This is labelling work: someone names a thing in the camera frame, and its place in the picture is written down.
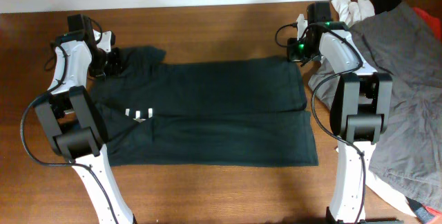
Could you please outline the dark green Nike t-shirt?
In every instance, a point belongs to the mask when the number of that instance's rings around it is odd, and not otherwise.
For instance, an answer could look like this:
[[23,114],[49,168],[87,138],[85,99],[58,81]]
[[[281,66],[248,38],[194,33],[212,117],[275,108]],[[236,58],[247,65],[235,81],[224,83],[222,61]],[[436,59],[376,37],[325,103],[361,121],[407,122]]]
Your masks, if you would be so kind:
[[163,50],[121,51],[121,74],[90,96],[122,165],[316,166],[299,68],[284,57],[167,64]]

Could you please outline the grey t-shirt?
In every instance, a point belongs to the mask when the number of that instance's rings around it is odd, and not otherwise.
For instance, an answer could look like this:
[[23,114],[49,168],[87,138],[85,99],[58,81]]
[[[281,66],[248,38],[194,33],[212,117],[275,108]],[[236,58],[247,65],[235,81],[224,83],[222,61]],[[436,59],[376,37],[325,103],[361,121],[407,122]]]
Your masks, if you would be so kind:
[[350,32],[367,63],[393,81],[387,130],[369,170],[404,196],[441,210],[441,42],[405,2]]

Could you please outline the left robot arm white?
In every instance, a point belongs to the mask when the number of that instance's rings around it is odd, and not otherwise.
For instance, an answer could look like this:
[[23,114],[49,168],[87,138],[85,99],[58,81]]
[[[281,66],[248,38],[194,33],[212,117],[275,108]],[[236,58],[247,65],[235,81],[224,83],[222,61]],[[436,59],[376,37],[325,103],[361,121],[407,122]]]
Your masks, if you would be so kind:
[[62,35],[54,45],[55,73],[48,90],[33,108],[51,149],[80,177],[100,223],[135,223],[108,161],[104,120],[87,93],[89,66],[99,55],[109,56],[115,36],[80,31]]

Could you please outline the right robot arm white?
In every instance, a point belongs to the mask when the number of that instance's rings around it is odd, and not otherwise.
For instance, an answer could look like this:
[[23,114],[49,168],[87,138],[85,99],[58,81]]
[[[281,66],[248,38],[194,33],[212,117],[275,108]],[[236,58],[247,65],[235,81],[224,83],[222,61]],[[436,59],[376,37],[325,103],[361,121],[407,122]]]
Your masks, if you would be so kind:
[[366,223],[367,169],[376,143],[387,128],[392,78],[370,66],[352,41],[343,22],[308,23],[299,19],[291,27],[298,31],[287,41],[290,61],[302,65],[326,59],[332,75],[321,80],[313,92],[337,79],[329,124],[321,129],[338,142],[336,185],[326,209],[328,223]]

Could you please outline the white garment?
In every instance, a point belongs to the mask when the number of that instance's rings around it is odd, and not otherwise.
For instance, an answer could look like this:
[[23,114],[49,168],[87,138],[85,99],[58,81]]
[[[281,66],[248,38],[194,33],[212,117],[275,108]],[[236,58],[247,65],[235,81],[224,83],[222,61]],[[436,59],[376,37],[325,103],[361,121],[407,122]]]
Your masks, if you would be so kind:
[[344,22],[348,27],[375,15],[375,9],[370,0],[332,0],[331,4],[338,13],[339,21]]

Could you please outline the black garment at corner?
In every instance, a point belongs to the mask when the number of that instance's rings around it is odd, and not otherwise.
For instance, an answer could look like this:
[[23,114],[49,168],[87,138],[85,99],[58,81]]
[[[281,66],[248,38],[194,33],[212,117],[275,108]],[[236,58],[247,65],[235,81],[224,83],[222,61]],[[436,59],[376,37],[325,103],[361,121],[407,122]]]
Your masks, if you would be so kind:
[[382,12],[388,12],[395,7],[397,7],[402,0],[370,0],[374,7],[374,12],[376,15],[381,14]]

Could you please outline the red garment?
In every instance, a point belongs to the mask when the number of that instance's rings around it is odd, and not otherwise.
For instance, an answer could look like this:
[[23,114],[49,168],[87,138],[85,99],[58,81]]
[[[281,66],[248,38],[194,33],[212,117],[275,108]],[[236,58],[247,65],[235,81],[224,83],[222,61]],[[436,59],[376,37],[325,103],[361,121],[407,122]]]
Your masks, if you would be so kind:
[[435,38],[441,41],[441,20],[421,8],[413,7],[413,10],[429,26]]

